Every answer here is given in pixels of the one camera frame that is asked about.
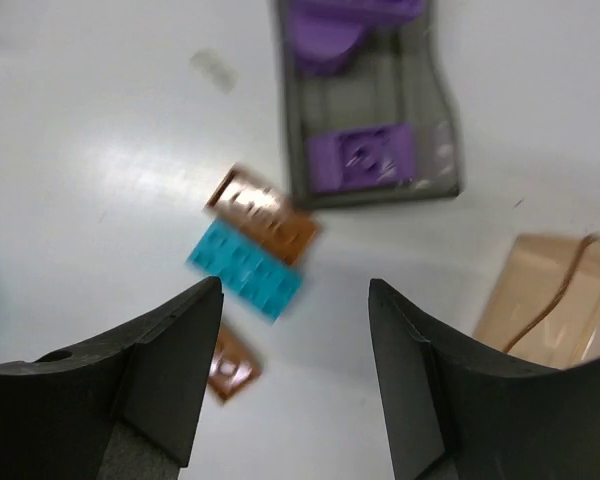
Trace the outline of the orange lego brick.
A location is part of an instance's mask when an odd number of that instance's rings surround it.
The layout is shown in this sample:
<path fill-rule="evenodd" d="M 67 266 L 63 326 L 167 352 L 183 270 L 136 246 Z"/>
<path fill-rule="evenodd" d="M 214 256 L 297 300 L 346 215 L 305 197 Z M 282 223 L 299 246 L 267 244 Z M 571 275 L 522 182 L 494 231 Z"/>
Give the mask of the orange lego brick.
<path fill-rule="evenodd" d="M 241 166 L 228 171 L 206 208 L 289 266 L 301 260 L 321 230 L 282 191 Z"/>

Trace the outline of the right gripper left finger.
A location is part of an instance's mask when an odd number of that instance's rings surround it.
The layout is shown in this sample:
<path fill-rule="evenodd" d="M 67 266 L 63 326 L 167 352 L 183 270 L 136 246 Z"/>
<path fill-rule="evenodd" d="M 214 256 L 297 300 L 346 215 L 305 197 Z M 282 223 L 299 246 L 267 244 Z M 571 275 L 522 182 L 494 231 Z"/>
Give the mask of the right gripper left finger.
<path fill-rule="evenodd" d="M 0 479 L 177 478 L 223 300 L 209 277 L 95 337 L 0 364 Z"/>

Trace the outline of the orange lego plate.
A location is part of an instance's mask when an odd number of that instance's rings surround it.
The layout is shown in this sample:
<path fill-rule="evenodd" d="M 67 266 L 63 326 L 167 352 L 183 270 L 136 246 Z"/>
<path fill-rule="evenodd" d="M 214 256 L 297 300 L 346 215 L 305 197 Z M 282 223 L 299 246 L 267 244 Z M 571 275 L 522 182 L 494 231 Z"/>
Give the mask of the orange lego plate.
<path fill-rule="evenodd" d="M 221 324 L 213 353 L 207 386 L 226 403 L 262 374 L 254 351 L 229 326 Z"/>

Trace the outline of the purple oval lego piece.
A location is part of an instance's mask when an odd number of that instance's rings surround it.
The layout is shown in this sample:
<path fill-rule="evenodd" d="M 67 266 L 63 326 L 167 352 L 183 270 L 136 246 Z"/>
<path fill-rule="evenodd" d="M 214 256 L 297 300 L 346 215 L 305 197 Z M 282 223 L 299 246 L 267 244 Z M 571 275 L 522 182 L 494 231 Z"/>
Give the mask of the purple oval lego piece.
<path fill-rule="evenodd" d="M 292 1 L 288 27 L 296 65 L 308 75 L 334 75 L 371 30 L 402 26 L 424 7 L 411 0 Z"/>

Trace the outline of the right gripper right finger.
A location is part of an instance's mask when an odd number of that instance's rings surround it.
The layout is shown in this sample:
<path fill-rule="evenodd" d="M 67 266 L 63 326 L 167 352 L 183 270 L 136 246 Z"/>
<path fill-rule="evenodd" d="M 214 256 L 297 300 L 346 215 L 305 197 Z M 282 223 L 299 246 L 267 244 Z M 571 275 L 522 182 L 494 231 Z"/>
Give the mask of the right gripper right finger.
<path fill-rule="evenodd" d="M 495 350 L 369 285 L 398 479 L 600 479 L 600 358 L 565 370 Z"/>

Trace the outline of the dark smoky plastic container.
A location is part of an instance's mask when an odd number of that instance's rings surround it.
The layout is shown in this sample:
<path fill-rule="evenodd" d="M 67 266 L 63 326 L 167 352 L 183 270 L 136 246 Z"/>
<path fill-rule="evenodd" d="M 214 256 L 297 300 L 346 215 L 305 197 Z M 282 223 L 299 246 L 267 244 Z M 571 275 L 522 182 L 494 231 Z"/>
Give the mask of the dark smoky plastic container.
<path fill-rule="evenodd" d="M 437 2 L 399 27 L 371 30 L 334 75 L 299 70 L 290 45 L 289 2 L 274 4 L 291 197 L 309 210 L 457 197 L 463 154 L 454 101 L 437 65 Z M 416 175 L 406 184 L 344 193 L 311 191 L 307 140 L 331 131 L 406 123 L 416 147 Z"/>

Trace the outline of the teal long lego brick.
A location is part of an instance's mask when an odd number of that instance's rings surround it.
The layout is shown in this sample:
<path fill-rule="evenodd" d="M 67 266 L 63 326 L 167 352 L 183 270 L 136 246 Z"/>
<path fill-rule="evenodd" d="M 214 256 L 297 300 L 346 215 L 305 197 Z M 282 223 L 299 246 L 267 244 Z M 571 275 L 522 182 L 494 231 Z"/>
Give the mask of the teal long lego brick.
<path fill-rule="evenodd" d="M 270 322 L 281 316 L 303 283 L 296 270 L 220 219 L 210 224 L 187 263 L 218 277 Z"/>

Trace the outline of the orange translucent plastic container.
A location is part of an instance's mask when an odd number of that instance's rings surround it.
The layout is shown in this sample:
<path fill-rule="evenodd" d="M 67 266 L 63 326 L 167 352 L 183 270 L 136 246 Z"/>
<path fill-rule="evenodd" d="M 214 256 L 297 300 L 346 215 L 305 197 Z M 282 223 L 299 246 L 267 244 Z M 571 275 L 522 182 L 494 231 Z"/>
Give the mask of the orange translucent plastic container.
<path fill-rule="evenodd" d="M 551 368 L 600 358 L 600 234 L 518 236 L 474 337 Z"/>

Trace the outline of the purple tall lego brick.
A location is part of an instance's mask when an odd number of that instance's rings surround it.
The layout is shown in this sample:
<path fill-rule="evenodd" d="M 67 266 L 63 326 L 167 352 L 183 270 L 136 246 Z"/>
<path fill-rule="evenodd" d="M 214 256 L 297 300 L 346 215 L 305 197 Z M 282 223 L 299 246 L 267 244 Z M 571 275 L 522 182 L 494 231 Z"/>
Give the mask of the purple tall lego brick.
<path fill-rule="evenodd" d="M 344 193 L 411 182 L 413 131 L 406 123 L 331 131 L 306 143 L 311 191 Z"/>

